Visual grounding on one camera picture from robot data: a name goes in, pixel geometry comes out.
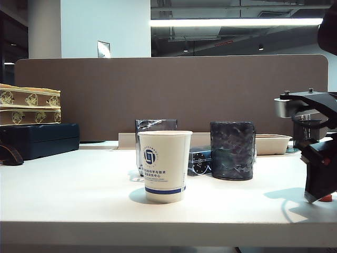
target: fluorescent light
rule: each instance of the fluorescent light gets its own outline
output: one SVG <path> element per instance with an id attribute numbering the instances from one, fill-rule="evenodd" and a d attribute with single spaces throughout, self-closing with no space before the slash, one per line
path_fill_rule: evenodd
<path id="1" fill-rule="evenodd" d="M 208 20 L 150 20 L 152 27 L 200 27 L 200 26 L 306 26 L 320 25 L 322 18 L 224 18 Z"/>

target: desk divider panel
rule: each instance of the desk divider panel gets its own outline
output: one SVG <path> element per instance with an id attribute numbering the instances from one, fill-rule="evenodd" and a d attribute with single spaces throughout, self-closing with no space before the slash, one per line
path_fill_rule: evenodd
<path id="1" fill-rule="evenodd" d="M 274 98 L 328 90 L 322 55 L 253 55 L 20 60 L 15 85 L 61 90 L 62 122 L 81 140 L 117 140 L 135 119 L 177 119 L 179 130 L 209 132 L 211 121 L 253 121 L 257 133 L 292 135 Z"/>

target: white container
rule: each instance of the white container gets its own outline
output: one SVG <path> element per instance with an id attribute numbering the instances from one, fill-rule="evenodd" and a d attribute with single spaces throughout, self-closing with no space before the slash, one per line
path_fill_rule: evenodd
<path id="1" fill-rule="evenodd" d="M 146 198 L 160 203 L 183 199 L 186 188 L 191 131 L 138 133 Z"/>
<path id="2" fill-rule="evenodd" d="M 255 136 L 257 155 L 284 154 L 290 138 L 279 134 L 257 134 Z"/>

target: cup logo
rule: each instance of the cup logo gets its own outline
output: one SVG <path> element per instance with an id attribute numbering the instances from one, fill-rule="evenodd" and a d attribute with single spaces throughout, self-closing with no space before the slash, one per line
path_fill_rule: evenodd
<path id="1" fill-rule="evenodd" d="M 148 167 L 155 167 L 155 162 L 158 160 L 158 153 L 157 151 L 150 146 L 146 146 L 143 149 L 144 160 L 146 162 L 145 165 Z"/>
<path id="2" fill-rule="evenodd" d="M 144 152 L 144 156 L 147 164 L 152 164 L 156 160 L 156 155 L 151 149 L 146 149 Z"/>

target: dark blue case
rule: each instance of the dark blue case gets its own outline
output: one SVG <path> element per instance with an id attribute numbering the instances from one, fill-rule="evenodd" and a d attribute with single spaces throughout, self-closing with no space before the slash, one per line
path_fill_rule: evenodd
<path id="1" fill-rule="evenodd" d="M 16 148 L 23 160 L 77 150 L 78 124 L 34 124 L 0 127 L 0 140 Z"/>

